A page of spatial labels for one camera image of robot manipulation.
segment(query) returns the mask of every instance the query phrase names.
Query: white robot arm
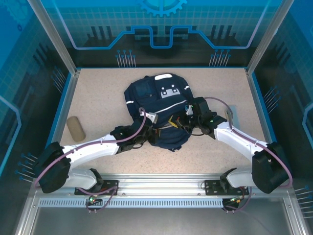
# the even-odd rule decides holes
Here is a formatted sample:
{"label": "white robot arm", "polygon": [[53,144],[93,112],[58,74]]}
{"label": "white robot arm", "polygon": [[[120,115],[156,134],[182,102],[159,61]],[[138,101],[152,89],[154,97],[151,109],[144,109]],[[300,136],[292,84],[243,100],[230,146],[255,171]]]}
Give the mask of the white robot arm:
{"label": "white robot arm", "polygon": [[[258,187],[265,193],[272,192],[285,182],[289,175],[285,169],[264,148],[275,152],[287,164],[281,147],[277,143],[268,144],[250,137],[240,130],[231,127],[226,119],[211,112],[202,97],[195,98],[187,112],[173,115],[169,123],[176,128],[191,131],[200,128],[210,137],[222,141],[248,158],[252,167],[231,169],[221,177],[221,186],[226,191],[228,188]],[[131,150],[137,144],[145,141],[156,141],[153,123],[157,115],[146,114],[143,128],[139,130],[142,121],[136,120],[131,126],[119,126],[110,134],[97,140],[84,144],[68,145],[61,147],[57,142],[50,144],[38,160],[34,163],[34,173],[38,177],[43,192],[50,193],[61,187],[83,188],[91,193],[102,189],[103,180],[95,169],[77,169],[80,164],[96,158],[114,155]],[[53,166],[53,161],[68,153]]]}

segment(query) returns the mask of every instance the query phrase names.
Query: beige foam roller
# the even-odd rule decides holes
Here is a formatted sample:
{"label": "beige foam roller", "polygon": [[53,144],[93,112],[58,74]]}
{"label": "beige foam roller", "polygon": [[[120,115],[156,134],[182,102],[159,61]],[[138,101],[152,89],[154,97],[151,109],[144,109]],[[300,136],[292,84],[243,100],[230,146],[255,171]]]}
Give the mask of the beige foam roller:
{"label": "beige foam roller", "polygon": [[67,127],[74,141],[80,142],[86,138],[83,127],[76,116],[67,119]]}

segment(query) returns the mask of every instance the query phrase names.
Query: blue wall panel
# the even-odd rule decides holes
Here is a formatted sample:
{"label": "blue wall panel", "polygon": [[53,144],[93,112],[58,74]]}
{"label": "blue wall panel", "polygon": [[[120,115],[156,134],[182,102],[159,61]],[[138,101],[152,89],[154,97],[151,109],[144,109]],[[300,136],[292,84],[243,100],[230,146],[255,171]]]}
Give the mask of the blue wall panel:
{"label": "blue wall panel", "polygon": [[[280,2],[45,0],[43,3],[77,66],[123,67],[124,63],[116,60],[120,56],[118,50],[132,50],[136,66],[159,67],[246,66]],[[219,56],[223,62],[215,63]]]}
{"label": "blue wall panel", "polygon": [[1,234],[14,234],[31,180],[22,154],[45,147],[68,71],[25,0],[0,0]]}
{"label": "blue wall panel", "polygon": [[255,71],[277,140],[305,179],[313,179],[312,9],[295,0]]}

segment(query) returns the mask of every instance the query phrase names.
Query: purple cable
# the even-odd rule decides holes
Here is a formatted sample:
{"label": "purple cable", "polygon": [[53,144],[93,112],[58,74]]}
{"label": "purple cable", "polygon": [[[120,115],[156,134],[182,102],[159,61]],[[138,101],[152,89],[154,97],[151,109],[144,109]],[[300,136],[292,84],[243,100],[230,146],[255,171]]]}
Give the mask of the purple cable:
{"label": "purple cable", "polygon": [[[239,210],[236,210],[236,208],[235,208],[235,207],[232,207],[232,206],[226,206],[226,207],[231,208],[231,209],[234,209],[234,210],[233,210],[234,212],[239,211]],[[246,211],[240,211],[240,212],[241,212],[241,213],[244,213],[245,215],[247,215],[247,216],[249,216],[249,217],[254,218],[269,234],[275,235],[275,234],[274,234],[273,232],[271,232],[257,217],[255,217],[253,214],[250,214],[250,213],[248,213],[248,212],[246,212]]]}
{"label": "purple cable", "polygon": [[239,209],[236,209],[234,212],[241,212],[244,208],[247,207],[249,201],[251,200],[251,196],[252,196],[252,187],[249,187],[250,190],[250,194],[248,196],[248,199],[246,200],[246,202],[244,203],[244,205],[242,207],[240,207]]}
{"label": "purple cable", "polygon": [[279,157],[278,157],[276,154],[274,154],[271,150],[269,150],[267,147],[265,147],[265,146],[259,144],[258,142],[255,142],[254,140],[251,140],[251,139],[247,138],[246,136],[242,135],[241,133],[239,133],[239,132],[237,132],[236,130],[233,129],[232,120],[233,120],[233,117],[234,117],[234,113],[233,113],[233,111],[231,110],[230,106],[229,106],[228,104],[226,104],[224,101],[222,101],[221,99],[218,99],[218,98],[215,98],[215,97],[205,97],[204,99],[214,99],[214,100],[217,100],[217,101],[223,103],[223,104],[227,107],[227,109],[229,110],[230,115],[231,115],[230,120],[229,120],[229,127],[230,127],[230,129],[231,129],[237,136],[240,136],[241,138],[245,139],[246,141],[249,141],[249,142],[251,142],[251,143],[253,143],[253,144],[259,146],[260,148],[262,148],[262,149],[264,149],[265,151],[267,151],[273,158],[275,158],[276,161],[278,161],[279,164],[282,166],[282,168],[286,171],[286,173],[287,173],[287,175],[288,175],[288,177],[289,177],[289,182],[288,182],[288,184],[279,186],[279,188],[291,188],[291,187],[292,187],[292,183],[293,183],[292,175],[291,175],[289,169],[288,169],[288,168],[286,167],[286,165],[283,163],[283,161],[280,160]]}
{"label": "purple cable", "polygon": [[51,162],[42,172],[41,174],[38,176],[38,178],[35,180],[35,187],[36,188],[40,188],[37,186],[38,182],[41,180],[41,178],[47,173],[47,171],[53,167],[59,160],[61,160],[62,158],[66,157],[67,155],[73,153],[74,151],[77,151],[81,148],[84,148],[84,147],[87,147],[87,146],[90,146],[90,145],[93,145],[93,144],[103,144],[103,143],[121,143],[121,142],[125,142],[125,141],[128,141],[132,138],[134,138],[136,135],[139,134],[139,132],[141,131],[141,129],[143,128],[145,122],[146,122],[146,111],[144,110],[144,108],[139,108],[139,112],[143,112],[143,121],[142,121],[142,124],[141,126],[139,127],[139,129],[131,136],[125,138],[125,139],[122,139],[122,140],[112,140],[112,141],[94,141],[94,142],[90,142],[90,143],[85,143],[75,149],[72,149],[71,151],[68,151],[67,153],[61,155],[60,157],[58,157],[57,159],[55,159],[53,162]]}
{"label": "purple cable", "polygon": [[[103,192],[97,192],[97,193],[91,193],[91,192],[87,192],[86,190],[82,189],[82,188],[78,188],[81,192],[87,194],[87,195],[91,195],[91,196],[94,196],[95,194],[97,195],[101,195],[101,194],[104,194],[106,192],[110,192],[111,190],[114,189],[113,193],[111,194],[110,198],[108,199],[108,201],[104,204],[103,207],[101,207],[100,209],[97,209],[96,211],[94,212],[98,212],[98,211],[101,211],[103,210],[105,207],[107,207],[107,205],[110,203],[111,199],[113,198],[113,195],[115,194],[116,190],[117,190],[117,186],[113,186],[112,188],[109,188]],[[89,211],[89,212],[92,212],[92,210],[89,209],[88,207],[88,204],[86,204],[86,209]]]}

